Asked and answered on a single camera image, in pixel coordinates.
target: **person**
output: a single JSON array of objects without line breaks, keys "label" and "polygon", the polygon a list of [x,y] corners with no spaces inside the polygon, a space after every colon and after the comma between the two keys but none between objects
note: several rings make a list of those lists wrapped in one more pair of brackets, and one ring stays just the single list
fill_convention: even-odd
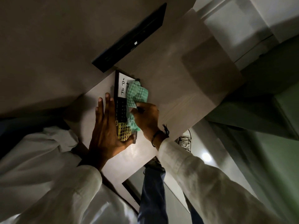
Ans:
[{"label": "person", "polygon": [[[143,112],[132,110],[136,124],[149,143],[152,142],[156,147],[161,166],[174,177],[205,224],[282,223],[258,199],[231,181],[221,170],[204,164],[200,158],[167,138],[158,128],[159,110],[155,105],[136,105],[143,109]],[[121,142],[117,137],[113,98],[106,94],[105,111],[103,100],[99,98],[95,128],[86,157],[68,177],[61,180],[60,184],[21,213],[14,223],[80,223],[86,209],[101,188],[101,169],[109,159],[125,150],[132,141],[133,137],[126,142]],[[163,195],[148,197],[154,197],[154,200],[163,198]],[[143,210],[139,212],[139,223],[167,223],[167,217],[161,218],[166,214],[161,213],[161,209],[164,209],[163,202],[157,203],[161,204],[157,211],[146,210],[146,207],[150,207],[149,204],[140,205],[140,209]],[[156,217],[148,220],[149,214],[156,214]]]}]

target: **jeans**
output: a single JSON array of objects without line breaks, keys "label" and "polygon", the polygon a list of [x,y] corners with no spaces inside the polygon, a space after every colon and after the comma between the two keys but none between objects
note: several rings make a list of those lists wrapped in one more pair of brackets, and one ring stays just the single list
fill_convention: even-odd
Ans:
[{"label": "jeans", "polygon": [[[138,224],[168,224],[164,190],[165,170],[147,167],[139,207]],[[185,197],[192,224],[204,224],[202,218]]]}]

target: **desk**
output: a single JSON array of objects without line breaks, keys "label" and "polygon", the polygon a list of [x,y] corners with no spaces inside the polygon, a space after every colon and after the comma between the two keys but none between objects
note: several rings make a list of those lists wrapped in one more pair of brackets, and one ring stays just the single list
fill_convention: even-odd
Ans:
[{"label": "desk", "polygon": [[[148,102],[160,110],[159,127],[163,129],[162,124],[167,124],[173,140],[243,83],[234,63],[194,10],[159,29],[117,67],[141,79],[149,91]],[[86,147],[95,125],[98,97],[106,92],[113,95],[114,76],[112,72],[67,110],[66,122]],[[120,185],[156,154],[157,150],[139,132],[136,144],[110,159],[103,173],[112,184]]]}]

